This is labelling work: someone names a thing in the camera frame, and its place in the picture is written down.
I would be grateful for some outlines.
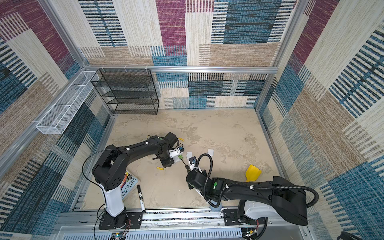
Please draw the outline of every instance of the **marker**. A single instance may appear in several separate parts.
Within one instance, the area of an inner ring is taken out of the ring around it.
[[[145,212],[144,200],[143,200],[143,195],[141,194],[140,185],[137,186],[137,190],[139,191],[139,199],[140,199],[141,211]]]

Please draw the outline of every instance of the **white wire basket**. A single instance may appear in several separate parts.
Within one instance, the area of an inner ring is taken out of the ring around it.
[[[36,128],[43,134],[63,134],[73,117],[91,92],[92,81],[98,81],[95,71],[80,73],[63,95],[44,115]]]

